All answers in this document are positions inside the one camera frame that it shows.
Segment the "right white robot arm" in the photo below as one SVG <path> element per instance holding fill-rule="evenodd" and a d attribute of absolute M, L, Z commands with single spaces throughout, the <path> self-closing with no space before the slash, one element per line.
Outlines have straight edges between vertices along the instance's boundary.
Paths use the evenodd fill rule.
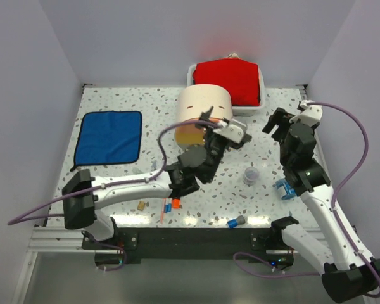
<path fill-rule="evenodd" d="M 319 106 L 299 115 L 277 108 L 263 132 L 280 145 L 286 182 L 308 207 L 327 244 L 323 245 L 291 216 L 272 223 L 273 247 L 296 249 L 316 269 L 327 294 L 336 303 L 357 296 L 380 296 L 380 258 L 375 258 L 350 225 L 336 199 L 329 176 L 314 158 L 315 129 L 322 118 Z"/>

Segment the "beige round drawer organizer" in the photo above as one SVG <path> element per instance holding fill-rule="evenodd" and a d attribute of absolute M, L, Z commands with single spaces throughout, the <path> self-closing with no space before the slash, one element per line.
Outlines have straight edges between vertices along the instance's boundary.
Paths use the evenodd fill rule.
<path fill-rule="evenodd" d="M 231 96 L 218 85 L 196 84 L 185 88 L 177 98 L 177 121 L 196 120 L 202 113 L 213 109 L 210 120 L 218 122 L 222 118 L 232 118 Z M 182 149 L 192 144 L 203 143 L 204 132 L 195 125 L 182 125 L 175 129 L 175 141 Z"/>

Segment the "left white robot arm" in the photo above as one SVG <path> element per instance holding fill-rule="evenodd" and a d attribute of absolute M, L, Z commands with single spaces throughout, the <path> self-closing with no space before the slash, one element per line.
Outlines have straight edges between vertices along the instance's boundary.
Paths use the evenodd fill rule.
<path fill-rule="evenodd" d="M 159 170 L 139 175 L 105 178 L 92 176 L 89 170 L 76 173 L 62 189 L 64 227 L 85 230 L 102 247 L 112 248 L 118 243 L 117 225 L 102 209 L 125 201 L 146 198 L 182 198 L 200 189 L 200 185 L 214 180 L 224 153 L 240 149 L 251 141 L 247 125 L 235 118 L 210 119 L 212 110 L 199 118 L 175 123 L 161 131 L 157 143 L 170 130 L 192 126 L 202 131 L 199 144 L 189 145 L 168 164 L 163 153 Z"/>

